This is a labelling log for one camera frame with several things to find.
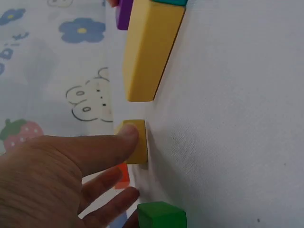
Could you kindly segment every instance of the blue flower print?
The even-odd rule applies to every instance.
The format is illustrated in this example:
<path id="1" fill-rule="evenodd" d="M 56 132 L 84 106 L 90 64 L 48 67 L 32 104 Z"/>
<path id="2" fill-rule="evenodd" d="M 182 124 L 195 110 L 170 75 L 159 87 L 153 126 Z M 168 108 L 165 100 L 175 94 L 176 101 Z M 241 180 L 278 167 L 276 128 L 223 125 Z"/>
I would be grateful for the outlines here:
<path id="1" fill-rule="evenodd" d="M 64 33 L 61 38 L 67 43 L 97 43 L 104 39 L 105 24 L 90 18 L 77 18 L 72 22 L 62 23 L 59 31 Z"/>
<path id="2" fill-rule="evenodd" d="M 0 26 L 22 18 L 24 13 L 25 9 L 9 9 L 0 18 Z"/>

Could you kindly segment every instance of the yellow block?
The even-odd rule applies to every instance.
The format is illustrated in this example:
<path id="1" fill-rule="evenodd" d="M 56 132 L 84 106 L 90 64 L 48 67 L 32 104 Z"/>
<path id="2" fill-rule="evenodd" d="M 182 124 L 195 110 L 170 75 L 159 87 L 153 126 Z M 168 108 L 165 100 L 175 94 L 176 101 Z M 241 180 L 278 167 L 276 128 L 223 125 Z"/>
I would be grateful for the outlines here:
<path id="1" fill-rule="evenodd" d="M 134 124 L 139 132 L 139 141 L 131 157 L 125 161 L 127 164 L 145 164 L 148 162 L 146 125 L 144 120 L 124 120 L 116 132 L 119 132 L 124 124 Z"/>
<path id="2" fill-rule="evenodd" d="M 128 101 L 154 99 L 185 8 L 134 0 L 123 63 Z"/>

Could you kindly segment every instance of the green cube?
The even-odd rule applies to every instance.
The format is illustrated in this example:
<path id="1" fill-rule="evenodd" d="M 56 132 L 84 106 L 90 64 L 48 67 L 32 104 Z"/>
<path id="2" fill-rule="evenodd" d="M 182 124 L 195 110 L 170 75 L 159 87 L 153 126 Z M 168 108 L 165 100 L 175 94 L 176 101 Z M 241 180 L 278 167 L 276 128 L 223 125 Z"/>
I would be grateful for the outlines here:
<path id="1" fill-rule="evenodd" d="M 186 212 L 165 202 L 137 206 L 140 228 L 187 228 Z"/>
<path id="2" fill-rule="evenodd" d="M 177 6 L 185 6 L 185 5 L 187 5 L 188 0 L 153 0 L 153 1 L 177 5 Z"/>

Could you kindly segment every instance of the orange block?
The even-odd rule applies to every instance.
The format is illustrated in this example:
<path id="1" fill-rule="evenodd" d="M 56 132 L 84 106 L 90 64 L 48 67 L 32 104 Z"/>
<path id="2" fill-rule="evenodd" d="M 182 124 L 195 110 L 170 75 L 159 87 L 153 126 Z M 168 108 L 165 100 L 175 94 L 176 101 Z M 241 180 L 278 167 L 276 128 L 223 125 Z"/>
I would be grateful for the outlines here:
<path id="1" fill-rule="evenodd" d="M 128 165 L 126 163 L 117 166 L 123 172 L 123 178 L 115 185 L 115 189 L 125 189 L 130 185 Z"/>

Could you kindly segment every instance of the fingernail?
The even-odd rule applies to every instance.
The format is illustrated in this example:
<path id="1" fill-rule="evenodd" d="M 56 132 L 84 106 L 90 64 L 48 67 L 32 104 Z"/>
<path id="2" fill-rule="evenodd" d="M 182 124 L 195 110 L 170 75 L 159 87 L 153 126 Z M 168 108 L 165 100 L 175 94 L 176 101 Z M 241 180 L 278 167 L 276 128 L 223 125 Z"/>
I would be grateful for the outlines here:
<path id="1" fill-rule="evenodd" d="M 124 124 L 123 127 L 118 132 L 118 135 L 125 137 L 131 137 L 137 134 L 138 134 L 137 128 L 131 123 Z"/>

